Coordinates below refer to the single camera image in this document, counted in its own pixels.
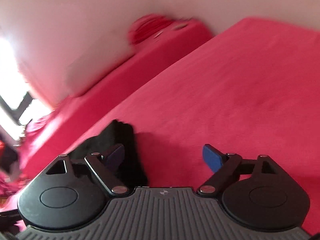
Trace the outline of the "red bed blanket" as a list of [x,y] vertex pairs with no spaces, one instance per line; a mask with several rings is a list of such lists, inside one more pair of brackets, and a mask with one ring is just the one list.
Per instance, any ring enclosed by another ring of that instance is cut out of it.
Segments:
[[[53,195],[46,172],[113,120],[148,179],[125,196]],[[202,150],[265,154],[277,196],[199,196]],[[160,72],[15,196],[1,239],[319,239],[319,32],[245,18]]]

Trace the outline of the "black pants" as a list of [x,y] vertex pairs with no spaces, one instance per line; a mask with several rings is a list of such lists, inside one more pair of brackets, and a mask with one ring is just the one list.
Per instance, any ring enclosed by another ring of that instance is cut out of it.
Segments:
[[92,153],[100,153],[103,165],[129,189],[148,184],[130,124],[113,120],[100,134],[86,139],[68,155],[71,159],[83,159]]

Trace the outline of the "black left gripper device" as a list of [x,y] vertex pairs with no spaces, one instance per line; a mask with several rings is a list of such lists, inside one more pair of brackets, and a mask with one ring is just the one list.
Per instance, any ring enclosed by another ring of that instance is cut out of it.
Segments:
[[0,229],[5,230],[15,225],[20,220],[22,220],[22,217],[17,209],[1,212]]

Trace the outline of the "white pillow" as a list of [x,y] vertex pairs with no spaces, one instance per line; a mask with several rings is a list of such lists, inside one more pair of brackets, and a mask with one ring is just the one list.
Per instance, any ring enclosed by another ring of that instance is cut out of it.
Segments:
[[82,96],[134,54],[127,40],[101,36],[66,68],[64,83],[68,95]]

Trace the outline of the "red cushion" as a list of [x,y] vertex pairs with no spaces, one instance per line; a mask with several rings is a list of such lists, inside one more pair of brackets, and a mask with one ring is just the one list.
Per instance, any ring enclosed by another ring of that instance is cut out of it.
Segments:
[[135,46],[174,22],[173,19],[160,14],[145,15],[131,24],[127,39],[131,45]]

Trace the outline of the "hanging clothes rack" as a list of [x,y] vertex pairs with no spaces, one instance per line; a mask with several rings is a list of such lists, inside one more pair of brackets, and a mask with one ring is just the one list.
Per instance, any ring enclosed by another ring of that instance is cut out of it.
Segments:
[[25,184],[18,153],[1,138],[1,200],[7,200]]

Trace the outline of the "red side mattress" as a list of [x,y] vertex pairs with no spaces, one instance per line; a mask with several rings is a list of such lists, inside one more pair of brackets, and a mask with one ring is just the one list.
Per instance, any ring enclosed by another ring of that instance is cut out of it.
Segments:
[[174,20],[133,46],[135,54],[80,97],[63,100],[52,113],[27,126],[20,168],[35,177],[91,126],[160,72],[213,38],[199,20]]

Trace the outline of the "dark framed window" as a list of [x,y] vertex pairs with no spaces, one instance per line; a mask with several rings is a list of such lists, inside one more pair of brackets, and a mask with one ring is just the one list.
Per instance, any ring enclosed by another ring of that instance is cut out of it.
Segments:
[[29,92],[17,99],[17,106],[11,107],[1,96],[1,135],[11,146],[19,144],[20,137],[23,136],[25,125],[20,121],[21,116],[31,105],[34,98]]

